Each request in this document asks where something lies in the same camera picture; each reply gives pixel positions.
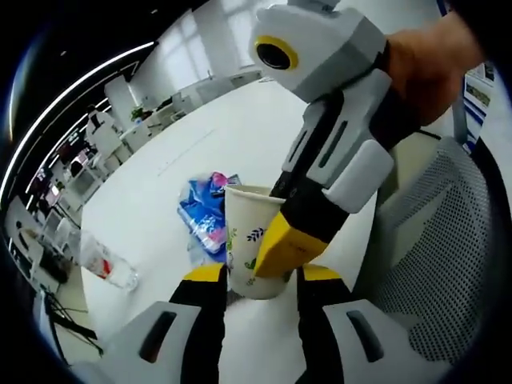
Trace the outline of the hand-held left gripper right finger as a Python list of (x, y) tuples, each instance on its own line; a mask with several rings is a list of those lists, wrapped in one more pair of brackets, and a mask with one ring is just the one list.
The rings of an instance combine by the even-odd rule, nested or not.
[(367, 300), (356, 300), (333, 270), (297, 270), (298, 332), (307, 383), (424, 383), (426, 360), (406, 328)]

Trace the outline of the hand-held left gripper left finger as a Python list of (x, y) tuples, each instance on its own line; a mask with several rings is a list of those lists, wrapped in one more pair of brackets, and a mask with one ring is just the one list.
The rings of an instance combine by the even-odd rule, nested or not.
[(71, 371), (81, 383), (217, 383), (225, 337), (228, 269), (189, 272), (166, 302), (155, 302), (110, 340), (96, 362)]

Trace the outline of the person's right hand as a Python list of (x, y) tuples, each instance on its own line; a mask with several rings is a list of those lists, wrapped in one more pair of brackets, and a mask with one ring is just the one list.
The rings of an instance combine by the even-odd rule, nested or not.
[(473, 32), (455, 11), (431, 26), (389, 34), (387, 40), (388, 73), (421, 126), (449, 109), (465, 74), (486, 60)]

